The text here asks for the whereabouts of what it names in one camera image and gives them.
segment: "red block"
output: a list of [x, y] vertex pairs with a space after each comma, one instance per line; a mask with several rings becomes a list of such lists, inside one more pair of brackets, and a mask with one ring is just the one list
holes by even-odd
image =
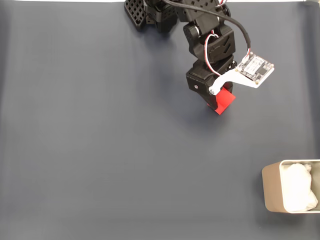
[[224, 110], [226, 110], [226, 108], [236, 99], [236, 96], [223, 87], [215, 96], [215, 98], [218, 105], [215, 111], [217, 114], [221, 115]]

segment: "red and white wire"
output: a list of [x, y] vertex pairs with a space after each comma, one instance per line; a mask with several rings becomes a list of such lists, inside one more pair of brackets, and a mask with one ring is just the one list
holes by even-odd
[[216, 9], [217, 9], [217, 8], [220, 8], [221, 6], [225, 5], [227, 1], [228, 1], [228, 0], [221, 0], [221, 1], [219, 2], [219, 5], [215, 6], [215, 8], [216, 8]]
[[248, 48], [248, 51], [246, 52], [246, 57], [250, 54], [250, 52], [251, 52], [251, 48]]
[[217, 71], [215, 71], [215, 70], [212, 68], [212, 66], [211, 66], [211, 64], [210, 64], [210, 62], [209, 62], [209, 59], [208, 59], [208, 41], [209, 41], [210, 37], [219, 38], [219, 36], [218, 36], [217, 34], [215, 34], [213, 30], [211, 31], [211, 34], [209, 34], [209, 35], [206, 37], [206, 39], [205, 39], [205, 41], [204, 41], [204, 60], [205, 60], [206, 65], [208, 66], [208, 68], [211, 70], [211, 72], [213, 72], [214, 74], [216, 74], [216, 75], [218, 75], [218, 76], [221, 76], [220, 73], [218, 73]]

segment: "cable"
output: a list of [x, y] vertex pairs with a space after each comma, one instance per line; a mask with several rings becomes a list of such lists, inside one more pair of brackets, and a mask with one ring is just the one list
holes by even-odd
[[210, 62], [209, 62], [209, 59], [208, 59], [208, 41], [209, 41], [209, 38], [210, 37], [215, 37], [215, 38], [219, 38], [219, 36], [217, 34], [214, 34], [214, 31], [212, 30], [211, 31], [211, 34], [209, 34], [205, 41], [204, 41], [204, 60], [205, 60], [205, 63], [206, 65], [208, 66], [208, 68], [211, 70], [211, 72], [213, 72], [214, 74], [218, 75], [218, 76], [221, 76], [220, 73], [218, 73], [217, 71], [215, 71], [213, 69], [213, 67], [211, 66]]
[[206, 75], [206, 76], [203, 78], [203, 80], [207, 80], [209, 77], [211, 77], [211, 76], [213, 76], [213, 75], [215, 75], [215, 73], [214, 73], [214, 72], [211, 72], [211, 73], [209, 73], [208, 75]]
[[251, 41], [250, 41], [249, 35], [248, 35], [246, 29], [244, 28], [244, 26], [242, 26], [241, 23], [238, 22], [237, 20], [235, 20], [235, 19], [233, 19], [233, 18], [231, 18], [229, 16], [226, 16], [224, 14], [219, 14], [217, 12], [206, 10], [206, 9], [201, 8], [201, 7], [192, 6], [192, 5], [188, 5], [188, 4], [182, 4], [182, 3], [174, 2], [174, 1], [171, 1], [171, 0], [162, 0], [162, 1], [164, 3], [166, 3], [166, 4], [168, 4], [168, 5], [171, 5], [171, 6], [176, 7], [176, 8], [190, 9], [190, 10], [203, 12], [203, 13], [206, 13], [206, 14], [211, 14], [211, 15], [214, 15], [216, 17], [219, 17], [220, 19], [226, 20], [226, 21], [236, 25], [241, 30], [241, 32], [242, 32], [242, 34], [244, 36], [245, 42], [246, 42], [246, 44], [248, 46], [248, 49], [251, 48]]
[[222, 7], [223, 5], [225, 5], [227, 3], [228, 0], [221, 0], [219, 5], [215, 6], [216, 9]]

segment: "gray fabric backdrop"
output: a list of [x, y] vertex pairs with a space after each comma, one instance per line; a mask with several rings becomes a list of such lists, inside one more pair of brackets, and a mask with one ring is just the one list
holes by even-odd
[[218, 116], [188, 89], [185, 23], [162, 36], [123, 3], [0, 2], [1, 240], [320, 238], [320, 215], [266, 210], [261, 177], [320, 158], [319, 6], [229, 7], [275, 72]]

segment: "electronic sensor module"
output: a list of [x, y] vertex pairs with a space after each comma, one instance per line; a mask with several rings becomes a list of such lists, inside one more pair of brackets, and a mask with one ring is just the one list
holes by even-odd
[[259, 84], [274, 70], [274, 65], [251, 52], [237, 66], [236, 71]]

